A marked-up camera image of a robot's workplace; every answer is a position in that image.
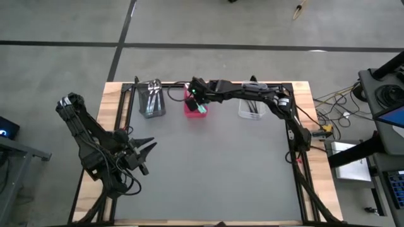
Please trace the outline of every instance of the metal stand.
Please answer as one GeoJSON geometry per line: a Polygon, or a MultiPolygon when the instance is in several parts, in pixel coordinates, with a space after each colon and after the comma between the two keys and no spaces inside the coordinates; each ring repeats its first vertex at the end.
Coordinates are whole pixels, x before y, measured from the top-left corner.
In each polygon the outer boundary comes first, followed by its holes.
{"type": "Polygon", "coordinates": [[[374,153],[384,153],[384,147],[379,135],[376,135],[363,143],[360,143],[346,151],[328,157],[330,168],[336,168],[349,164],[353,161],[361,160],[374,153]]]}
{"type": "Polygon", "coordinates": [[[8,163],[7,168],[10,166],[7,169],[8,181],[4,182],[6,186],[2,194],[0,194],[0,226],[5,226],[32,157],[39,157],[42,161],[49,161],[52,154],[21,145],[5,137],[0,137],[0,151],[2,150],[4,150],[3,152],[8,152],[9,162],[13,160],[12,165],[8,163]]]}

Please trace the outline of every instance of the wooden table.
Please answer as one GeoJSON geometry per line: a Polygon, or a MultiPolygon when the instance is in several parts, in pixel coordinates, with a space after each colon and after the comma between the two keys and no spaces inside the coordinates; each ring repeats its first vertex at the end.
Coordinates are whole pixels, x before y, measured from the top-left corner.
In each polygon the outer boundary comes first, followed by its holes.
{"type": "MultiPolygon", "coordinates": [[[[312,100],[310,86],[307,81],[265,81],[263,83],[292,83],[294,88],[294,96],[296,104],[308,113],[314,120],[317,120],[316,109],[312,100]]],[[[100,110],[98,112],[97,122],[107,131],[113,131],[119,97],[121,95],[122,82],[110,82],[105,84],[104,93],[102,95],[100,110]]],[[[122,114],[121,126],[124,125],[126,110],[128,109],[129,99],[125,99],[124,111],[122,114]]],[[[310,131],[318,130],[318,125],[311,121],[304,113],[299,111],[299,118],[302,125],[310,131]]],[[[324,148],[322,142],[313,141],[313,146],[324,148]]],[[[328,164],[327,155],[325,152],[311,149],[307,152],[311,177],[319,198],[331,213],[342,220],[342,213],[338,198],[335,191],[333,177],[331,175],[330,166],[328,164]]],[[[101,181],[94,182],[90,176],[84,172],[81,179],[79,194],[74,208],[73,221],[80,220],[87,211],[93,206],[98,196],[102,191],[101,181]]],[[[309,220],[313,220],[311,212],[311,203],[308,195],[305,192],[305,205],[309,220]]],[[[104,220],[109,220],[110,208],[112,201],[108,199],[104,212],[104,220]]],[[[218,221],[188,221],[188,220],[115,220],[116,225],[202,225],[202,224],[217,224],[218,221]]],[[[301,221],[226,221],[228,225],[278,225],[278,224],[301,224],[301,221]]]]}

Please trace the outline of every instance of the gray table surface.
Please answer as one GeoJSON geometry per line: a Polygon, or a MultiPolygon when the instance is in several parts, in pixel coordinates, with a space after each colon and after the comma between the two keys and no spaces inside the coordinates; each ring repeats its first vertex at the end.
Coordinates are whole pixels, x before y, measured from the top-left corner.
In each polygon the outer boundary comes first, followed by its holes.
{"type": "Polygon", "coordinates": [[[143,191],[118,199],[116,219],[301,220],[283,120],[268,109],[261,120],[242,119],[238,100],[210,103],[206,118],[187,119],[184,103],[164,95],[167,113],[153,119],[138,112],[135,96],[130,136],[158,144],[150,174],[134,171],[143,191]]]}
{"type": "MultiPolygon", "coordinates": [[[[369,71],[359,72],[360,83],[364,89],[367,101],[372,114],[376,114],[383,109],[379,106],[374,96],[374,91],[384,84],[396,84],[404,88],[404,84],[395,76],[389,75],[383,81],[377,81],[372,78],[369,71]]],[[[383,177],[383,172],[404,170],[404,138],[402,138],[389,124],[375,121],[377,130],[382,139],[384,149],[387,154],[376,153],[373,155],[377,166],[377,172],[380,176],[381,185],[385,191],[387,202],[389,204],[391,215],[397,226],[404,226],[404,210],[396,209],[393,198],[389,194],[388,182],[383,177]]]]}
{"type": "MultiPolygon", "coordinates": [[[[372,78],[369,71],[364,70],[359,72],[359,78],[373,115],[383,110],[383,108],[377,103],[374,95],[374,91],[378,87],[385,84],[395,84],[404,89],[404,84],[392,75],[386,76],[383,81],[377,81],[372,78]]],[[[386,152],[391,155],[404,155],[404,138],[393,130],[393,126],[378,121],[375,121],[374,123],[380,133],[386,152]]]]}

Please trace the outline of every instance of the yellow cable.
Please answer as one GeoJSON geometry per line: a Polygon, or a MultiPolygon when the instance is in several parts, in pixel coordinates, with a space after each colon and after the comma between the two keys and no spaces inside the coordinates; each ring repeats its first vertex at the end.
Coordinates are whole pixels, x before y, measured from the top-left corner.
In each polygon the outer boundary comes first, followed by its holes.
{"type": "Polygon", "coordinates": [[[322,101],[319,105],[316,105],[316,108],[319,107],[319,106],[321,106],[322,104],[326,103],[328,100],[330,100],[330,99],[332,99],[332,98],[338,96],[338,95],[343,95],[343,94],[346,93],[346,92],[350,92],[352,88],[353,88],[353,86],[352,86],[352,87],[349,87],[349,88],[347,88],[347,89],[345,89],[345,90],[343,90],[343,91],[341,91],[341,92],[335,93],[335,95],[333,95],[333,96],[327,98],[326,100],[322,101]]]}
{"type": "Polygon", "coordinates": [[[306,5],[307,0],[303,0],[302,3],[300,3],[295,10],[295,13],[293,14],[293,20],[296,20],[303,11],[304,5],[306,5]]]}

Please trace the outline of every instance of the gray floor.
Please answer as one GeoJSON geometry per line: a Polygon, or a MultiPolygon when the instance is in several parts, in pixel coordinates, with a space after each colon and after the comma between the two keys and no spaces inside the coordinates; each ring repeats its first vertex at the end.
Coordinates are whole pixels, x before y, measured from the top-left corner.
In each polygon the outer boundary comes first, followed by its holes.
{"type": "MultiPolygon", "coordinates": [[[[404,6],[399,0],[310,0],[291,20],[297,1],[139,0],[126,42],[189,44],[403,47],[404,6]]],[[[0,40],[117,42],[129,0],[4,0],[0,40]]],[[[96,117],[115,48],[0,46],[0,115],[21,125],[18,140],[52,152],[36,161],[24,192],[34,201],[16,206],[12,224],[66,224],[80,176],[77,145],[54,111],[70,91],[85,97],[96,117]]],[[[350,86],[357,72],[379,67],[395,54],[252,50],[124,49],[115,81],[225,78],[304,80],[313,96],[350,86]]],[[[366,111],[365,103],[360,104],[366,111]]],[[[344,139],[366,139],[372,122],[350,118],[344,139]]],[[[393,226],[391,217],[365,213],[374,206],[369,189],[336,183],[344,219],[393,226]]]]}

